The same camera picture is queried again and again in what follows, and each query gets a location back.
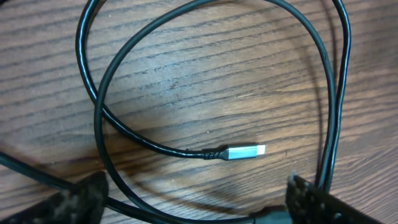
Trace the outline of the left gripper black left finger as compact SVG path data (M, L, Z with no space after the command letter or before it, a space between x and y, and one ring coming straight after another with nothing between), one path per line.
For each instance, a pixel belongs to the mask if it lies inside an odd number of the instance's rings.
M99 224L108 193L106 174L98 171L1 224Z

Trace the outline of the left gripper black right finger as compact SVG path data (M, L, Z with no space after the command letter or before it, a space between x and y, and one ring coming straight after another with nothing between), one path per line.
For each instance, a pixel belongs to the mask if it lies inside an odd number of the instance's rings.
M293 223L381 224L294 172L287 179L285 204Z

